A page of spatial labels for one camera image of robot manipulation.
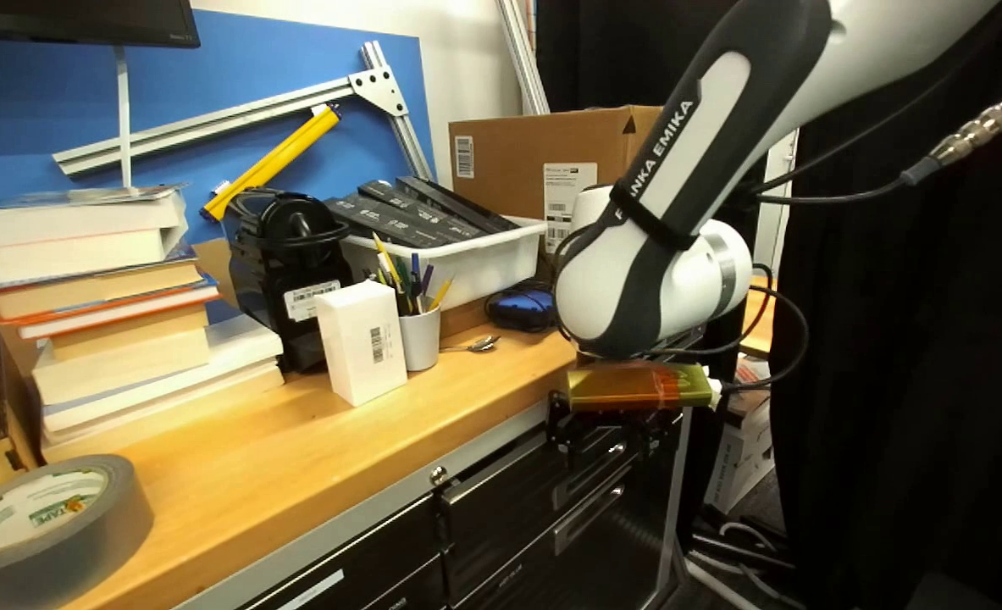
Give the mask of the white metal stand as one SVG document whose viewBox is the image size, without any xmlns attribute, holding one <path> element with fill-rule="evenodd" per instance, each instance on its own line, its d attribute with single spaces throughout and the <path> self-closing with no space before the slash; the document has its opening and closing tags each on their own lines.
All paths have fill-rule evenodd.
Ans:
<svg viewBox="0 0 1002 610">
<path fill-rule="evenodd" d="M 673 461 L 660 564 L 666 575 L 647 610 L 667 610 L 691 580 L 687 553 L 693 546 L 694 523 L 705 505 L 722 429 L 722 417 L 713 407 L 694 407 L 680 418 L 680 437 L 670 455 Z"/>
</svg>

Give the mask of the white cardboard box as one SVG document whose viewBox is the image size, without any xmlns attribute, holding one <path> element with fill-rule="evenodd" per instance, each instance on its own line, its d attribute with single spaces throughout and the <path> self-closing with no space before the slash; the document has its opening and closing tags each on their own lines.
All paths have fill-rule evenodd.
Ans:
<svg viewBox="0 0 1002 610">
<path fill-rule="evenodd" d="M 768 387 L 730 395 L 724 428 L 703 502 L 730 513 L 753 487 L 774 469 Z"/>
</svg>

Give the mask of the blue computer mouse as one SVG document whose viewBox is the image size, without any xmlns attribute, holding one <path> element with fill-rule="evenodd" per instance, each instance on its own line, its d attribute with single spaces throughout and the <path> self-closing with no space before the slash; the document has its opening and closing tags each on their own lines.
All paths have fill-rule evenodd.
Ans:
<svg viewBox="0 0 1002 610">
<path fill-rule="evenodd" d="M 551 287 L 540 280 L 524 280 L 485 298 L 484 313 L 497 328 L 542 333 L 557 327 L 557 309 Z"/>
</svg>

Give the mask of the white cup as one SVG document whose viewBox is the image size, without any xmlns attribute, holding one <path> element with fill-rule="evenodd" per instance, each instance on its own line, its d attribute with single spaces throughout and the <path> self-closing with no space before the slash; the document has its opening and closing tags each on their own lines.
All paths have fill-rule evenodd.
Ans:
<svg viewBox="0 0 1002 610">
<path fill-rule="evenodd" d="M 441 310 L 399 318 L 405 368 L 408 372 L 431 369 L 438 363 L 441 339 Z"/>
</svg>

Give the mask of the white plastic bin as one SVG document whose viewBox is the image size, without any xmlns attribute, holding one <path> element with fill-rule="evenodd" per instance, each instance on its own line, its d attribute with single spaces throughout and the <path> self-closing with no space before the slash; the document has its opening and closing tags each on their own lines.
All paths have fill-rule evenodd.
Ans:
<svg viewBox="0 0 1002 610">
<path fill-rule="evenodd" d="M 423 265 L 435 266 L 439 281 L 454 275 L 454 285 L 444 298 L 442 310 L 458 308 L 500 292 L 517 282 L 531 278 L 538 267 L 540 238 L 545 234 L 544 220 L 512 217 L 519 228 L 492 236 L 432 248 L 411 248 L 385 242 L 396 258 L 411 258 L 416 253 Z M 353 277 L 363 278 L 365 268 L 376 265 L 372 238 L 350 235 L 340 241 L 343 258 Z"/>
</svg>

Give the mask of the bundle of pens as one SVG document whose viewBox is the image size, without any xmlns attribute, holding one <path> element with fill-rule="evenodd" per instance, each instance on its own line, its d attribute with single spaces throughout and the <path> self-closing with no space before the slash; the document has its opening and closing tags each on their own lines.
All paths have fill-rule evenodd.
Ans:
<svg viewBox="0 0 1002 610">
<path fill-rule="evenodd" d="M 400 316 L 426 315 L 440 310 L 454 285 L 454 275 L 439 281 L 435 266 L 423 265 L 422 259 L 413 253 L 411 258 L 396 258 L 385 246 L 376 232 L 372 233 L 376 250 L 376 265 L 363 270 L 363 279 L 388 286 L 396 294 L 396 309 Z"/>
</svg>

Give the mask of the white carton box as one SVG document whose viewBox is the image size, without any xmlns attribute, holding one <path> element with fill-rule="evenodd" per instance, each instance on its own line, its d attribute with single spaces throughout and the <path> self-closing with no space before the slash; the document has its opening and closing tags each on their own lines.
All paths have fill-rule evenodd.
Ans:
<svg viewBox="0 0 1002 610">
<path fill-rule="evenodd" d="M 333 391 L 353 407 L 407 383 L 396 293 L 363 281 L 314 295 Z"/>
</svg>

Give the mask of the brown cardboard box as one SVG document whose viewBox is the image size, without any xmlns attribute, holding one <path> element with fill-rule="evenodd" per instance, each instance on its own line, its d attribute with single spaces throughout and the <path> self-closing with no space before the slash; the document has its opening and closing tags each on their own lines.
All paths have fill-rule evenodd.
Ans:
<svg viewBox="0 0 1002 610">
<path fill-rule="evenodd" d="M 552 253 L 572 229 L 575 197 L 622 177 L 660 112 L 625 105 L 451 123 L 454 190 L 494 213 L 544 220 Z"/>
</svg>

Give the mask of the row of black boxes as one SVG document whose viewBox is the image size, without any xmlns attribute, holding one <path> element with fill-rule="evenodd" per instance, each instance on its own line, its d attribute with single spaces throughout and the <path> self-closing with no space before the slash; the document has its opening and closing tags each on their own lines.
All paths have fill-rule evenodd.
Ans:
<svg viewBox="0 0 1002 610">
<path fill-rule="evenodd" d="M 414 176 L 365 182 L 342 197 L 322 201 L 351 235 L 377 236 L 411 248 L 432 248 L 516 230 L 515 221 L 434 182 Z"/>
</svg>

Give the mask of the black coffee machine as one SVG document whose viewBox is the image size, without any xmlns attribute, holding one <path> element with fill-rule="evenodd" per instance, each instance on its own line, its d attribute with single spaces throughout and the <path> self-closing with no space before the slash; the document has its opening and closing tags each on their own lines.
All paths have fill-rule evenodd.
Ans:
<svg viewBox="0 0 1002 610">
<path fill-rule="evenodd" d="M 352 285 L 352 267 L 341 248 L 349 224 L 318 198 L 253 188 L 232 197 L 221 225 L 238 308 L 280 338 L 280 369 L 322 369 L 315 298 Z"/>
</svg>

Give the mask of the aluminium extrusion bar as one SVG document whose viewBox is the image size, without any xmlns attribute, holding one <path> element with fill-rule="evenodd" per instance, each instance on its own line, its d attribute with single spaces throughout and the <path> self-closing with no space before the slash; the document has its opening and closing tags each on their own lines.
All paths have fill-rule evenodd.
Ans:
<svg viewBox="0 0 1002 610">
<path fill-rule="evenodd" d="M 550 114 L 545 88 L 533 46 L 533 20 L 527 0 L 495 0 L 511 54 L 518 85 L 523 94 L 524 115 Z"/>
</svg>

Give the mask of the yellow bar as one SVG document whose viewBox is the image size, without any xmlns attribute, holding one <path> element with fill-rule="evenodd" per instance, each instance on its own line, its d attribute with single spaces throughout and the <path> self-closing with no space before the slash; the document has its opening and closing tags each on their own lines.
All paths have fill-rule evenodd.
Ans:
<svg viewBox="0 0 1002 610">
<path fill-rule="evenodd" d="M 221 223 L 230 201 L 238 193 L 249 188 L 262 188 L 267 185 L 281 170 L 299 158 L 309 147 L 322 139 L 323 136 L 337 126 L 341 121 L 339 105 L 323 103 L 312 108 L 313 116 L 296 130 L 292 131 L 282 142 L 259 161 L 252 164 L 241 176 L 218 190 L 213 198 L 200 208 L 200 216 L 209 223 Z"/>
</svg>

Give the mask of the black monitor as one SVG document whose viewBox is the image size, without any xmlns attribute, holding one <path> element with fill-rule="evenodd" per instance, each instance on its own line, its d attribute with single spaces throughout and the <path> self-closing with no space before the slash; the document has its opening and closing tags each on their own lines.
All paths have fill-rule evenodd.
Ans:
<svg viewBox="0 0 1002 610">
<path fill-rule="evenodd" d="M 190 0 L 0 0 L 0 40 L 200 47 Z"/>
</svg>

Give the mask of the aluminium extrusion frame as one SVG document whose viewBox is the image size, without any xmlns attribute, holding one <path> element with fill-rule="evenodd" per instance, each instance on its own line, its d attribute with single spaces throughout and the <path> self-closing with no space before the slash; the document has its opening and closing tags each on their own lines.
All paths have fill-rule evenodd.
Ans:
<svg viewBox="0 0 1002 610">
<path fill-rule="evenodd" d="M 380 43 L 377 40 L 365 42 L 361 47 L 361 57 L 366 69 L 338 80 L 319 82 L 314 86 L 304 86 L 236 107 L 218 109 L 138 131 L 129 135 L 129 152 L 134 156 L 161 153 L 256 126 L 264 121 L 281 119 L 307 109 L 311 111 L 322 104 L 357 97 L 388 116 L 396 141 L 402 147 L 404 158 L 415 176 L 432 179 L 434 171 L 409 119 L 409 108 L 397 82 L 395 69 L 389 65 Z"/>
</svg>

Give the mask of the roll of grey duct tape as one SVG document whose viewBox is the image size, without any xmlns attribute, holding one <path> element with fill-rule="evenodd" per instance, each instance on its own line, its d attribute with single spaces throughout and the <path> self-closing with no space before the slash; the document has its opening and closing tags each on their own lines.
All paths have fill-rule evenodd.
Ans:
<svg viewBox="0 0 1002 610">
<path fill-rule="evenodd" d="M 151 532 L 131 461 L 98 454 L 0 485 L 0 610 L 62 610 L 119 570 Z"/>
</svg>

